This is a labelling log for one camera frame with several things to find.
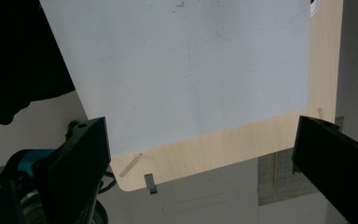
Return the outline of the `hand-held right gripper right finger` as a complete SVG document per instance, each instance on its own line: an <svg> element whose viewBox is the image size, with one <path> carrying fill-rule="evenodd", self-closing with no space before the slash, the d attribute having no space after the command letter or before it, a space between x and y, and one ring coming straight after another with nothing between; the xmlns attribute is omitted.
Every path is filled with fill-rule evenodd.
<svg viewBox="0 0 358 224"><path fill-rule="evenodd" d="M334 123L302 116L292 160L350 224L358 224L358 142Z"/></svg>

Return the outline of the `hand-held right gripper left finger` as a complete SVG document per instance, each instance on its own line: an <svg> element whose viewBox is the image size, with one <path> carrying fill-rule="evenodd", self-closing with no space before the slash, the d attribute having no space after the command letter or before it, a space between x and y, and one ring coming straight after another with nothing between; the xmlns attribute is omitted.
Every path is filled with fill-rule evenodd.
<svg viewBox="0 0 358 224"><path fill-rule="evenodd" d="M33 166L48 224L90 224L110 163L104 118L76 125L73 135Z"/></svg>

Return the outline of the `teal object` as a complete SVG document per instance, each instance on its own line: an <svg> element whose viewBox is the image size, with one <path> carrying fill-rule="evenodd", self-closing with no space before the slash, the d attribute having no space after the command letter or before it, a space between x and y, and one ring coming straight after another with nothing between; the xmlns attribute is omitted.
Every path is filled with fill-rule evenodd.
<svg viewBox="0 0 358 224"><path fill-rule="evenodd" d="M3 176L13 180L18 185L33 183L33 166L40 160L47 158L52 152L52 149L20 150L8 160L3 171Z"/></svg>

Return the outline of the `strip of clear tape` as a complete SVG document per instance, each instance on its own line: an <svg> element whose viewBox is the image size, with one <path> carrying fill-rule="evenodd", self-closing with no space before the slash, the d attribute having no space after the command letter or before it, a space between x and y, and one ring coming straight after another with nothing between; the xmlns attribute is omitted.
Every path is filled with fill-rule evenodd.
<svg viewBox="0 0 358 224"><path fill-rule="evenodd" d="M124 177L143 157L143 153L139 153L137 156L135 156L127 165L126 167L120 172L119 176Z"/></svg>

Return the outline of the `small grey clip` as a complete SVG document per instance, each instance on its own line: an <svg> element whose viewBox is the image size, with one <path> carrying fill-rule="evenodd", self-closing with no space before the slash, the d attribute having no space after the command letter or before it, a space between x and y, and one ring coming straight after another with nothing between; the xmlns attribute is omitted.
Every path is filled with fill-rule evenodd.
<svg viewBox="0 0 358 224"><path fill-rule="evenodd" d="M149 190L150 194L158 193L158 188L157 188L157 185L154 181L154 177L152 174L145 175L145 184L146 184L146 188Z"/></svg>

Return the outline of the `dark cloth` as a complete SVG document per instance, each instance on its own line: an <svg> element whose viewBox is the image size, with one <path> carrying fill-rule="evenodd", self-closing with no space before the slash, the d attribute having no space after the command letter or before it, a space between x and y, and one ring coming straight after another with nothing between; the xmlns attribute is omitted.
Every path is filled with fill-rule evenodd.
<svg viewBox="0 0 358 224"><path fill-rule="evenodd" d="M40 0L0 0L0 124L74 89Z"/></svg>

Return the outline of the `white table mat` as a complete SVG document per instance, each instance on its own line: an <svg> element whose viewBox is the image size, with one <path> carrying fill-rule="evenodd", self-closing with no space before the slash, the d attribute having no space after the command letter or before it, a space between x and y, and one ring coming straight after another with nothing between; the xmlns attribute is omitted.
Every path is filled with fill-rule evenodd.
<svg viewBox="0 0 358 224"><path fill-rule="evenodd" d="M310 0L40 0L113 157L305 108Z"/></svg>

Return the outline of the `white round object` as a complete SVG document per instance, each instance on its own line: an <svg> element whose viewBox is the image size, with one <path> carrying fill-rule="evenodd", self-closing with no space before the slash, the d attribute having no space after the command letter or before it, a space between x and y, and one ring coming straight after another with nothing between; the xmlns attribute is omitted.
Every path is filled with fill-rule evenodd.
<svg viewBox="0 0 358 224"><path fill-rule="evenodd" d="M310 0L310 16L311 17L313 17L316 14L316 12L320 6L320 2L321 2L321 0Z"/></svg>

